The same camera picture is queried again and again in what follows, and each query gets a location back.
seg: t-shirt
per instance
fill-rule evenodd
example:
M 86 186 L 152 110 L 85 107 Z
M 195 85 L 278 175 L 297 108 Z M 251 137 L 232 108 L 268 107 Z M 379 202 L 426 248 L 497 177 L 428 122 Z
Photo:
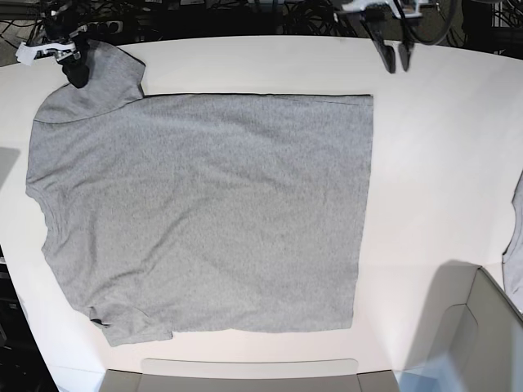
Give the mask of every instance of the t-shirt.
M 503 255 L 503 282 L 508 297 L 523 311 L 523 176 L 516 187 L 512 204 L 516 212 L 516 228 Z
M 72 307 L 111 345 L 349 328 L 372 97 L 145 97 L 140 61 L 91 45 L 88 85 L 34 119 L 27 174 Z

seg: folded t-shirt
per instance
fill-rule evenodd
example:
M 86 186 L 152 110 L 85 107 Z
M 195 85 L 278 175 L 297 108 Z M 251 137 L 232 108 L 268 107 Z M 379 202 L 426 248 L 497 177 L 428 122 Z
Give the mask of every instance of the folded t-shirt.
M 111 345 L 349 328 L 372 98 L 144 97 L 141 62 L 91 46 L 88 85 L 40 107 L 27 174 L 73 308 Z

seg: white table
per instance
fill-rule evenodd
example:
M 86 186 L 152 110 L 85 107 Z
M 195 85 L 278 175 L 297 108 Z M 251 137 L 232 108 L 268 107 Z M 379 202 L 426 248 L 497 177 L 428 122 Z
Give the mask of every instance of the white table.
M 148 95 L 374 95 L 354 324 L 302 334 L 180 333 L 171 341 L 110 348 L 65 300 L 40 251 L 43 215 L 25 195 L 31 121 L 65 77 L 52 59 L 13 65 L 0 69 L 0 146 L 18 149 L 20 157 L 0 189 L 0 244 L 57 384 L 97 390 L 106 368 L 139 372 L 146 358 L 356 359 L 359 372 L 400 370 L 441 265 L 485 265 L 502 282 L 501 255 L 514 226 L 511 200 L 523 168 L 523 62 L 417 46 L 411 70 L 390 75 L 369 40 L 345 38 L 206 38 L 124 49 L 147 64 L 142 86 Z M 431 301 L 434 328 L 448 306 L 467 299 L 471 275 L 465 270 L 449 276 L 448 289 Z M 418 348 L 420 358 L 428 347 Z

